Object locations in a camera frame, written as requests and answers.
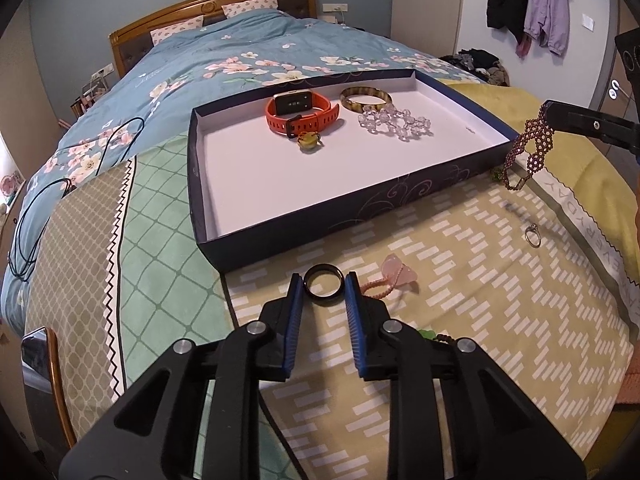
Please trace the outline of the tortoiseshell bangle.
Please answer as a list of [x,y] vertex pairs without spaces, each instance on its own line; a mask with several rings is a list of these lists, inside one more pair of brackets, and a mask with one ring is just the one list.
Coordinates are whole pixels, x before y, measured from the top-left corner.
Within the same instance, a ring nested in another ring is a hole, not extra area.
[[380,112],[393,104],[393,98],[387,92],[368,86],[345,88],[340,94],[340,101],[345,110],[357,114]]

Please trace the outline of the orange smart watch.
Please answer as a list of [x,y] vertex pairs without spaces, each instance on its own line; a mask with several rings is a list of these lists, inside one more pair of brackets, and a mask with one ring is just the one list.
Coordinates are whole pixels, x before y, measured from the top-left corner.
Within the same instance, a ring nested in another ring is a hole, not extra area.
[[296,90],[273,96],[266,105],[269,129],[289,139],[320,133],[337,121],[340,106],[318,92]]

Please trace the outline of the purple jacket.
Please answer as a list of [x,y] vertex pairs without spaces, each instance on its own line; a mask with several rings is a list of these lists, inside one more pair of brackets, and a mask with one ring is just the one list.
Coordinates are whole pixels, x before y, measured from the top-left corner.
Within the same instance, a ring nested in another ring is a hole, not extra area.
[[541,47],[562,58],[570,36],[570,0],[528,0],[524,32]]

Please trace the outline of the clothes pile on floor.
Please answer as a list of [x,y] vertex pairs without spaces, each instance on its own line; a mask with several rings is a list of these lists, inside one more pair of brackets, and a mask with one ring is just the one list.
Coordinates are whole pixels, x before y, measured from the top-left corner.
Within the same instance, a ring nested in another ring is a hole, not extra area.
[[499,87],[510,87],[510,77],[500,58],[482,49],[460,50],[442,60],[461,68],[480,80]]

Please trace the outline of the patterned blanket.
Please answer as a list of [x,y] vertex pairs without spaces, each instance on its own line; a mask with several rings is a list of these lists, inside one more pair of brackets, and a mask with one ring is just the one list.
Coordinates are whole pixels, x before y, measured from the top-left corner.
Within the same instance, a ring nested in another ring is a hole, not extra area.
[[41,232],[23,360],[63,458],[179,339],[208,344],[304,283],[295,362],[258,390],[256,479],[390,479],[390,383],[356,369],[345,278],[424,338],[470,338],[585,465],[639,337],[636,196],[586,136],[518,89],[449,86],[514,129],[482,174],[228,273],[196,244],[188,134],[66,184]]

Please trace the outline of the navy shallow box tray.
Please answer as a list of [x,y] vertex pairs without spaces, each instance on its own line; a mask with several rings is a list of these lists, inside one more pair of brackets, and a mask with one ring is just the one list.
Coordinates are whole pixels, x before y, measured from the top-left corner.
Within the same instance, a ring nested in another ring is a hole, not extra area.
[[416,70],[377,70],[297,83],[337,102],[370,86],[426,118],[426,136],[401,141],[367,132],[342,110],[320,146],[304,153],[272,132],[262,87],[197,107],[188,134],[194,238],[219,272],[367,222],[503,162],[513,128],[453,88]]

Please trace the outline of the wooden headboard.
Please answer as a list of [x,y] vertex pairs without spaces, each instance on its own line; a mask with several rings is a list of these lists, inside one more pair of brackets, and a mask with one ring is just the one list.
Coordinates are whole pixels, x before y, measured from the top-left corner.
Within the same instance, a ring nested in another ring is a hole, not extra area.
[[[153,47],[152,30],[201,16],[205,25],[224,20],[225,4],[245,0],[184,0],[115,30],[110,35],[114,66],[122,78]],[[317,0],[278,0],[279,9],[294,18],[315,18]]]

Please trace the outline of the blue floral duvet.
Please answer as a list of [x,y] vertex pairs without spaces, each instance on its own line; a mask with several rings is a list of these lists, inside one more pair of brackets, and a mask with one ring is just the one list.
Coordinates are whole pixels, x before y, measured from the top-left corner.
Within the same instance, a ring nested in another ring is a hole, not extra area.
[[24,333],[38,238],[66,184],[81,186],[122,160],[185,133],[192,110],[202,104],[304,78],[383,68],[478,81],[400,42],[279,10],[244,12],[161,41],[72,125],[28,181],[3,275],[2,321],[14,333]]

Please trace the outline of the right patterned pillow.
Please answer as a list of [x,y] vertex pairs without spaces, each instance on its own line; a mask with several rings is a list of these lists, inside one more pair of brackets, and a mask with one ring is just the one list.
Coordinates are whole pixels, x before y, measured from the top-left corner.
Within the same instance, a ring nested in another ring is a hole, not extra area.
[[254,11],[254,10],[277,10],[278,0],[243,0],[235,3],[228,3],[222,6],[222,12],[226,18]]

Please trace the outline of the patterned pillow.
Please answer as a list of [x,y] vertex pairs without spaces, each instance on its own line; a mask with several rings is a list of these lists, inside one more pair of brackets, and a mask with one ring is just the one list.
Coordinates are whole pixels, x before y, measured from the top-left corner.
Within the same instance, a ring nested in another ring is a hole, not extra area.
[[203,27],[204,16],[199,15],[195,18],[188,18],[175,24],[153,29],[150,32],[153,46],[157,46],[164,40],[178,34],[179,32],[188,32],[189,30],[200,29]]
[[278,0],[243,0],[235,3],[228,3],[222,6],[222,12],[226,18],[254,11],[254,10],[277,10]]

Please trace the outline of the left patterned pillow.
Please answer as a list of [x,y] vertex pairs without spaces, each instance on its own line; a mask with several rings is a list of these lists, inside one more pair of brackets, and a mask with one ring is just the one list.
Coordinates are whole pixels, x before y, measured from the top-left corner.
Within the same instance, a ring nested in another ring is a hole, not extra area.
[[195,18],[188,18],[175,24],[153,29],[150,32],[153,46],[157,46],[164,40],[178,34],[179,32],[188,32],[189,30],[200,29],[203,27],[204,16],[199,15]]

